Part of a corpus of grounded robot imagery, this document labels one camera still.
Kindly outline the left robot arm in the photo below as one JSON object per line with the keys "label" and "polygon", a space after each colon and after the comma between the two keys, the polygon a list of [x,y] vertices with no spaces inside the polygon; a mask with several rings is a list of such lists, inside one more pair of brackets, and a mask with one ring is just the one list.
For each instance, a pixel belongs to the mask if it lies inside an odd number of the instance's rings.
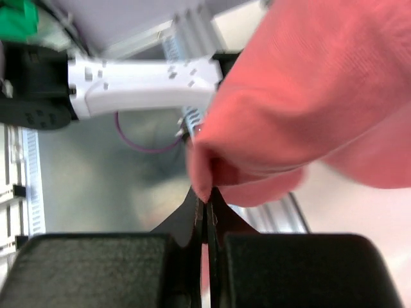
{"label": "left robot arm", "polygon": [[22,42],[3,42],[1,122],[58,130],[73,121],[120,111],[206,109],[235,54],[191,60],[114,61]]}

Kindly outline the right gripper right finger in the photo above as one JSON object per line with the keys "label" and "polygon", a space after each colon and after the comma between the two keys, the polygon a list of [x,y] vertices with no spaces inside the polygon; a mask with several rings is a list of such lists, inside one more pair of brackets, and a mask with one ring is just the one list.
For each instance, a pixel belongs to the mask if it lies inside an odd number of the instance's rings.
{"label": "right gripper right finger", "polygon": [[213,189],[205,206],[212,307],[401,307],[358,234],[261,234]]}

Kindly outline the dark pink t shirt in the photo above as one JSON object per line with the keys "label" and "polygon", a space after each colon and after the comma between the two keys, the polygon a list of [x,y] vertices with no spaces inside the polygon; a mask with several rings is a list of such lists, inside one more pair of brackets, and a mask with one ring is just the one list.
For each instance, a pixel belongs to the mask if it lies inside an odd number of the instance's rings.
{"label": "dark pink t shirt", "polygon": [[410,187],[410,2],[275,1],[189,146],[197,196],[252,207],[320,160]]}

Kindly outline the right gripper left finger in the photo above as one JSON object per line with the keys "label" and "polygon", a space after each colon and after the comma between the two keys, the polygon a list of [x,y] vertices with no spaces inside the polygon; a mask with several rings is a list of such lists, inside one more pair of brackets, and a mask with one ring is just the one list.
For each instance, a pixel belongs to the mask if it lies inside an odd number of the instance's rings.
{"label": "right gripper left finger", "polygon": [[42,234],[20,250],[2,307],[200,307],[204,205],[193,192],[151,232]]}

